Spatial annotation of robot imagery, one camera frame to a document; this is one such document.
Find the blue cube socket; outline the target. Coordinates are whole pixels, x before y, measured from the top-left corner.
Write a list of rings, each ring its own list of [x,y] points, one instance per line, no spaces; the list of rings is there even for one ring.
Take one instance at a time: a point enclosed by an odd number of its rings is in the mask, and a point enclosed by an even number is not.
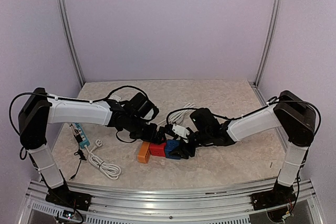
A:
[[[180,141],[179,140],[167,140],[166,146],[164,148],[165,157],[169,159],[181,159],[179,154],[173,152],[177,147],[179,147]]]

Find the red cube socket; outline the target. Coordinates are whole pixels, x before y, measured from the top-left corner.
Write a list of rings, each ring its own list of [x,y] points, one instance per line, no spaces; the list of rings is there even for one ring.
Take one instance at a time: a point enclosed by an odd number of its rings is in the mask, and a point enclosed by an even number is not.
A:
[[[151,155],[153,156],[165,157],[165,147],[166,143],[162,144],[151,143],[149,146],[149,150]]]

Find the orange USB socket block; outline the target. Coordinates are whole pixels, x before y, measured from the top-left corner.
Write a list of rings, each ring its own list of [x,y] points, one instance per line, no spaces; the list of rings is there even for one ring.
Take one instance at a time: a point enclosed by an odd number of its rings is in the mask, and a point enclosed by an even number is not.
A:
[[[147,164],[149,161],[149,158],[151,156],[150,153],[150,143],[149,142],[143,142],[140,150],[138,152],[138,162]]]

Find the white plug adapter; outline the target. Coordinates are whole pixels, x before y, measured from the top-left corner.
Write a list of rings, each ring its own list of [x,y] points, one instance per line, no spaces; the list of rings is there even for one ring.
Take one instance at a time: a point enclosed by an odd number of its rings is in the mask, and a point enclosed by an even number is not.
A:
[[[117,101],[117,102],[120,102],[121,101],[121,97],[119,97],[119,96],[117,96],[117,95],[112,95],[111,97],[110,97],[112,100],[115,100],[115,101]]]

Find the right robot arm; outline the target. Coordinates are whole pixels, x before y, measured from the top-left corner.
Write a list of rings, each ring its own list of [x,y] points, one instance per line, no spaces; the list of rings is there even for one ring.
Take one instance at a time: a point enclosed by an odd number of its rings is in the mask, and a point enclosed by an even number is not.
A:
[[[260,109],[237,118],[224,118],[224,123],[219,123],[220,117],[208,108],[194,109],[190,118],[196,127],[195,132],[180,125],[171,126],[173,136],[181,139],[179,146],[169,152],[171,156],[188,159],[194,156],[198,147],[231,146],[270,129],[284,129],[289,145],[274,187],[268,194],[273,205],[281,204],[292,193],[293,184],[321,125],[318,108],[288,90],[267,101]]]

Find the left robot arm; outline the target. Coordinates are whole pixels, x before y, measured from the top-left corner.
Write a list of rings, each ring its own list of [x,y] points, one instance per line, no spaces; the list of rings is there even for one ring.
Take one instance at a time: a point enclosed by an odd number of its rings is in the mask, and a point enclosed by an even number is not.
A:
[[[73,193],[58,169],[46,140],[48,124],[88,123],[126,130],[133,141],[161,144],[165,129],[152,123],[159,113],[140,88],[130,100],[118,102],[111,96],[97,100],[82,100],[48,94],[44,88],[27,92],[29,97],[18,114],[18,126],[13,127],[20,143],[43,178],[48,192],[66,206],[73,201]]]

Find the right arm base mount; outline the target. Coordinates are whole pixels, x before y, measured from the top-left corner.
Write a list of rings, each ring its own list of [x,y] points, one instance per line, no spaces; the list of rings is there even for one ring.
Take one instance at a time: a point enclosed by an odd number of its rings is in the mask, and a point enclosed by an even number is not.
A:
[[[254,193],[250,198],[254,211],[257,211],[294,202],[296,195],[293,186],[286,187],[275,183],[271,190]]]

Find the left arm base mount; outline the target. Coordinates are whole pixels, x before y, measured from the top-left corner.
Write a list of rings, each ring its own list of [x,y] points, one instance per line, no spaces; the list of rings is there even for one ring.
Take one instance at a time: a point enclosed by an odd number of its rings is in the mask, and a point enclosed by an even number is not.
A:
[[[67,185],[48,189],[45,200],[55,205],[88,211],[92,196],[90,194],[71,191]]]

